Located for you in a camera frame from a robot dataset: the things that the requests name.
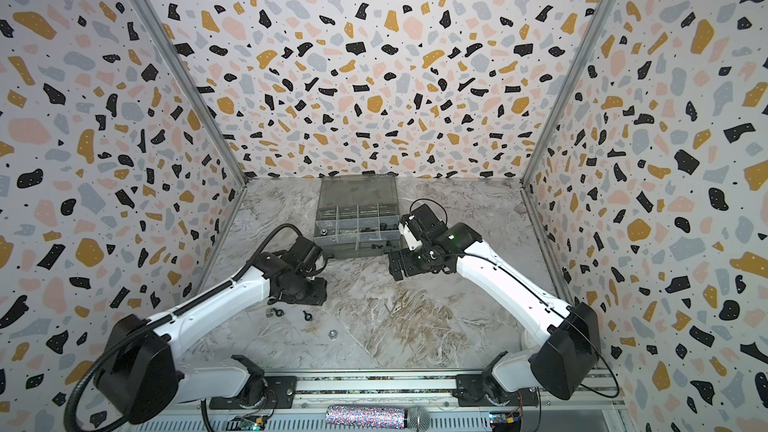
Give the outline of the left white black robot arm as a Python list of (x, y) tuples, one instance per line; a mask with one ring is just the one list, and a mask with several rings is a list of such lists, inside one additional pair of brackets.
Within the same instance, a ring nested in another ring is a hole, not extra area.
[(270, 394), (264, 370), (243, 355), (220, 365), (185, 370), (184, 353), (198, 340), (254, 304), (283, 302), (320, 306), (327, 258), (312, 240), (299, 237), (288, 249), (255, 253), (234, 276), (148, 319), (131, 314), (112, 329), (94, 384), (123, 420), (141, 424), (178, 403), (210, 398), (241, 408), (260, 408)]

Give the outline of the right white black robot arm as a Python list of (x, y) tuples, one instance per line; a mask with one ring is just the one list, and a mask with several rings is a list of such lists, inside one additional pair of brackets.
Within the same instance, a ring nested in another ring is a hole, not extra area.
[(479, 397), (505, 405), (522, 389), (570, 399), (600, 359), (596, 312), (546, 292), (507, 263), (482, 236), (459, 222), (447, 226), (427, 205), (403, 215), (405, 248), (389, 253), (391, 276), (458, 274), (485, 291), (523, 326), (525, 346), (500, 353), (482, 372)]

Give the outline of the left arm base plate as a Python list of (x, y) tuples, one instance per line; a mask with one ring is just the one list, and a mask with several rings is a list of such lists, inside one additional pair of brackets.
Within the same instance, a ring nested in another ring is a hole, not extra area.
[(244, 389), (232, 398), (208, 400), (211, 410), (271, 411), (290, 409), (297, 389), (296, 376), (266, 376), (250, 379)]

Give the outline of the clear plastic compartment organizer box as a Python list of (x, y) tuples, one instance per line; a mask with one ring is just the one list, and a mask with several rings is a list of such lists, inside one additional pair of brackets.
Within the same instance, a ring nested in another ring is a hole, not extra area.
[(393, 175), (321, 180), (314, 241), (336, 260), (386, 255), (401, 248), (400, 209)]

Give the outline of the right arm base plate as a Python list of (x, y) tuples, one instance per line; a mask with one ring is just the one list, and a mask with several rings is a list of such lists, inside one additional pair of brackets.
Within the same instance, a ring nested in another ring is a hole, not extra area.
[(506, 391), (491, 376), (483, 374), (459, 374), (455, 377), (456, 388), (452, 396), (461, 407), (513, 407), (538, 406), (536, 389)]

